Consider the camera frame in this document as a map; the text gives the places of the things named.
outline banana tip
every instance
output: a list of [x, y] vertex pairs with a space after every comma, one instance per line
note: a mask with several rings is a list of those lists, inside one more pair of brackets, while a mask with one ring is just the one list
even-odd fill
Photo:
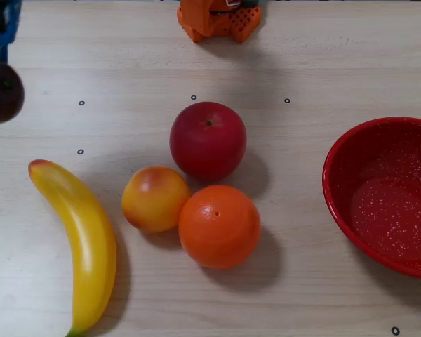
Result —
[[38, 165], [42, 165], [42, 164], [46, 164], [48, 163], [48, 160], [44, 160], [44, 159], [35, 159], [33, 160], [31, 163], [28, 164], [28, 174], [31, 176], [31, 170], [33, 167], [38, 166]]

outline toy fruit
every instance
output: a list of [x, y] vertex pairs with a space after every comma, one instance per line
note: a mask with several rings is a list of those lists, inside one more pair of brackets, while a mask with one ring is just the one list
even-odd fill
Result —
[[244, 262], [260, 238], [254, 203], [230, 186], [209, 186], [195, 193], [180, 215], [182, 247], [204, 267], [229, 269]]
[[166, 166], [147, 166], [129, 180], [121, 207], [126, 220], [144, 232], [164, 232], [178, 225], [190, 198], [184, 178]]
[[246, 130], [240, 116], [224, 105], [202, 102], [186, 107], [170, 133], [175, 163], [189, 176], [216, 181], [240, 164], [246, 149]]
[[19, 75], [6, 63], [0, 64], [0, 123], [20, 112], [25, 92]]
[[98, 321], [111, 296], [116, 243], [111, 223], [93, 193], [65, 168], [34, 160], [29, 176], [64, 223], [74, 268], [73, 324], [67, 336], [80, 336]]

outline light wood surface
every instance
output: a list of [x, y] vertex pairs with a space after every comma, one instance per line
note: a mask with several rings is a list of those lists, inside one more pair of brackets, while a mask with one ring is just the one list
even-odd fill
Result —
[[[421, 4], [270, 3], [243, 45], [193, 44], [176, 6], [23, 6], [10, 63], [25, 107], [0, 125], [0, 336], [64, 336], [71, 324], [67, 236], [27, 174], [40, 158], [83, 179], [115, 226], [116, 285], [89, 336], [379, 337], [397, 326], [421, 337], [421, 281], [359, 253], [321, 191], [348, 128], [421, 118]], [[120, 208], [135, 170], [175, 167], [169, 131], [191, 95], [235, 109], [248, 130], [226, 183], [255, 200], [263, 233], [229, 272], [198, 267], [174, 235], [144, 237]]]

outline red apple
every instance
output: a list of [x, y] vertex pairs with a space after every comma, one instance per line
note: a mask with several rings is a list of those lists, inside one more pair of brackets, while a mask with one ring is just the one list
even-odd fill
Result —
[[25, 92], [19, 75], [6, 63], [0, 64], [0, 123], [9, 121], [20, 112]]
[[228, 176], [240, 164], [246, 149], [246, 129], [228, 107], [202, 102], [186, 107], [170, 133], [170, 151], [187, 175], [201, 181]]

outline yellow banana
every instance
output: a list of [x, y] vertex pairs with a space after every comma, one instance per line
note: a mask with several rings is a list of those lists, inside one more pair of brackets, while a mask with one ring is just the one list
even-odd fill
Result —
[[65, 168], [34, 160], [29, 176], [64, 223], [74, 268], [73, 323], [67, 337], [94, 325], [109, 302], [116, 272], [116, 243], [105, 210], [93, 193]]

